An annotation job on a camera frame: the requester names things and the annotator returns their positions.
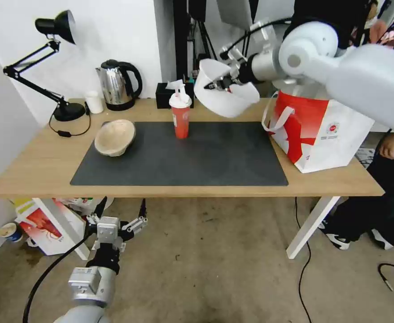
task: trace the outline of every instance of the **lamp arm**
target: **lamp arm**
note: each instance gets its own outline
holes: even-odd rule
[[[49,41],[47,44],[45,44],[44,46],[42,46],[39,49],[32,52],[31,54],[29,54],[29,55],[25,56],[24,58],[18,60],[17,62],[13,63],[12,65],[6,66],[5,68],[3,68],[3,72],[8,77],[15,79],[16,81],[28,86],[29,88],[33,89],[34,91],[37,91],[38,93],[43,94],[44,96],[48,97],[49,99],[57,102],[61,108],[63,105],[67,104],[67,102],[64,100],[63,96],[58,96],[58,95],[50,92],[49,90],[43,89],[42,87],[39,87],[38,85],[32,83],[31,81],[28,81],[27,79],[25,79],[21,76],[22,72],[26,71],[27,69],[33,67],[34,65],[40,63],[41,61],[45,60],[46,58],[57,53],[59,51],[59,44],[60,44],[59,41],[53,39],[53,40]],[[28,60],[28,58],[34,56],[35,54],[43,51],[45,48],[48,48],[48,47],[53,49],[53,51],[46,54],[45,56],[39,58],[36,61],[25,63],[25,61]]]

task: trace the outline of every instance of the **person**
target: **person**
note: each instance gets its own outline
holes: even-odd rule
[[[394,133],[387,133],[379,142],[368,171],[385,194],[350,197],[319,226],[341,250],[347,250],[366,232],[381,248],[394,246]]]

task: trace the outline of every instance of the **lamp base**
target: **lamp base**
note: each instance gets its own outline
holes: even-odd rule
[[[85,114],[85,107],[79,103],[68,103],[62,107],[57,107],[53,116],[57,121],[72,121],[79,119]]]

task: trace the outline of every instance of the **red cup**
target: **red cup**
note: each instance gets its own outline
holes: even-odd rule
[[[189,106],[185,108],[171,107],[171,111],[173,113],[173,124],[175,125],[176,138],[187,138],[189,129]]]

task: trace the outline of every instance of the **black desk mat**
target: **black desk mat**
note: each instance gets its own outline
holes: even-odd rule
[[[136,122],[134,142],[119,157],[94,143],[71,185],[286,186],[267,133],[259,122],[192,122],[187,139],[173,122]]]

